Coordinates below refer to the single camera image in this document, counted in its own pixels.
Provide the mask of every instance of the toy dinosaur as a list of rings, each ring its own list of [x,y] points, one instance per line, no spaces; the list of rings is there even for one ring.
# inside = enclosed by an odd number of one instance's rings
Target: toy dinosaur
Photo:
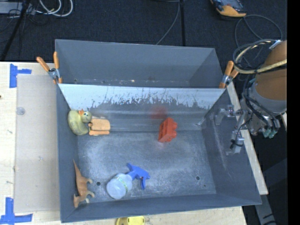
[[[92,179],[85,178],[81,175],[81,172],[79,168],[77,167],[74,159],[74,167],[75,167],[75,172],[76,172],[76,185],[77,185],[77,190],[79,193],[79,196],[76,196],[74,194],[74,207],[77,208],[80,202],[83,202],[84,200],[86,203],[89,203],[89,199],[87,198],[87,195],[91,195],[92,197],[95,197],[95,194],[91,191],[88,190],[87,183],[93,183]]]

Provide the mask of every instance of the yellow object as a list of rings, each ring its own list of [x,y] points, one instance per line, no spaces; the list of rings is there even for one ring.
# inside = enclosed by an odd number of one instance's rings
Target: yellow object
[[[144,225],[145,218],[143,216],[138,217],[121,217],[117,219],[116,225]]]
[[[89,132],[85,123],[90,122],[92,115],[89,111],[71,110],[67,115],[67,122],[70,129],[76,135],[85,135]]]
[[[220,11],[217,8],[217,11],[223,15],[223,16],[229,16],[229,17],[244,17],[247,14],[246,13],[238,13],[233,7],[229,6],[229,5],[224,5],[222,6],[223,11]]]

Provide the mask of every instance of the wire bundle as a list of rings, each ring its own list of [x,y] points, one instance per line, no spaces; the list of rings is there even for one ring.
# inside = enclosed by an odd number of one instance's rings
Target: wire bundle
[[[44,14],[44,15],[53,15],[53,16],[57,16],[57,17],[66,17],[66,16],[69,16],[72,11],[73,11],[73,1],[72,0],[69,0],[70,1],[70,5],[71,5],[71,8],[70,10],[65,13],[65,14],[58,14],[58,12],[60,11],[62,5],[61,5],[61,0],[58,0],[58,3],[59,3],[59,7],[57,9],[54,9],[52,8],[51,10],[49,10],[45,5],[44,3],[42,2],[42,0],[38,0],[39,4],[43,7],[43,9],[46,11],[46,12],[42,12],[42,11],[38,11],[36,10],[37,13],[41,13],[41,14]]]

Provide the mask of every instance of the dark carpet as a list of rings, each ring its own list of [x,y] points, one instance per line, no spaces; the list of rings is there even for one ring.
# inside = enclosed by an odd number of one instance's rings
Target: dark carpet
[[[57,7],[56,0],[45,0]],[[240,0],[247,10],[245,21],[224,20],[209,0],[186,0],[174,26],[160,45],[213,47],[222,70],[238,45],[259,38],[287,39],[287,0]],[[177,2],[157,0],[73,0],[74,10],[68,17],[35,14],[23,18],[5,57],[6,61],[31,61],[37,56],[53,61],[54,41],[58,38],[101,42],[156,44],[173,23]],[[38,0],[32,0],[38,6]],[[70,4],[64,1],[67,11]],[[0,52],[12,34],[17,18],[0,16]],[[257,63],[264,61],[263,53]],[[240,96],[243,77],[234,84]],[[287,138],[283,128],[273,139],[252,137],[262,171],[287,158]],[[288,224],[287,179],[269,188],[268,199],[277,224]],[[248,224],[259,224],[254,207],[244,207]]]

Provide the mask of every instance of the red block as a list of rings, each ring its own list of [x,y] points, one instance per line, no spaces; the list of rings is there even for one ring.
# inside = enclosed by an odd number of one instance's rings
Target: red block
[[[176,128],[177,123],[172,118],[164,120],[159,126],[158,141],[161,143],[170,142],[177,136]]]

